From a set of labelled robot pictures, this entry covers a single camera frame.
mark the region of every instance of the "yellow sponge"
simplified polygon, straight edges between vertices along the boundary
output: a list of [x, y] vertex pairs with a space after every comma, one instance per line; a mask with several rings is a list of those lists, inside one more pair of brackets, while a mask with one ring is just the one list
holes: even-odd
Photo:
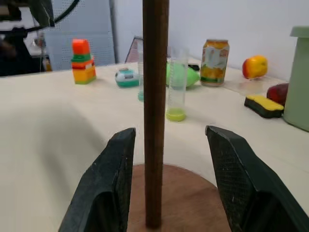
[[255, 111], [261, 117], [281, 117], [284, 107], [262, 95], [246, 96], [245, 106]]

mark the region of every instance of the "juice can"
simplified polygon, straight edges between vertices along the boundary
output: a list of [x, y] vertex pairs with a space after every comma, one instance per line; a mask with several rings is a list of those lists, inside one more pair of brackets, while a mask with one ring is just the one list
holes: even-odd
[[208, 39], [203, 46], [201, 63], [201, 84], [219, 86], [223, 84], [228, 53], [228, 40]]

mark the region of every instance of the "wooden rod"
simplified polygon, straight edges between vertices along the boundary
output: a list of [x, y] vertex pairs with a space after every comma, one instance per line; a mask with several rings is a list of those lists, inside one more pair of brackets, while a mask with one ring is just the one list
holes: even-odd
[[161, 225], [169, 0], [143, 0], [146, 226]]

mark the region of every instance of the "round wooden base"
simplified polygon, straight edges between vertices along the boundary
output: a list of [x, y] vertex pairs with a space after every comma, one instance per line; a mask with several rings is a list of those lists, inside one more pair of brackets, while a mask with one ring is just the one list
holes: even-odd
[[164, 165], [162, 226], [145, 225], [144, 165], [133, 167], [128, 232], [230, 232], [218, 189], [186, 169]]

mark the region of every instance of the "clear plastic tube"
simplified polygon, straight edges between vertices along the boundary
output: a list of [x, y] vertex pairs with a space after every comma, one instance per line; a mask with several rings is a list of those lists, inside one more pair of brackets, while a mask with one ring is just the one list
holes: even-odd
[[140, 89], [138, 93], [138, 99], [143, 102], [144, 101], [144, 61], [143, 61], [143, 40], [138, 41], [137, 43], [137, 51], [139, 54], [139, 77], [140, 77]]
[[167, 119], [182, 121], [186, 118], [185, 91], [188, 73], [188, 49], [169, 47], [170, 62], [167, 65], [169, 75], [169, 101], [166, 111]]

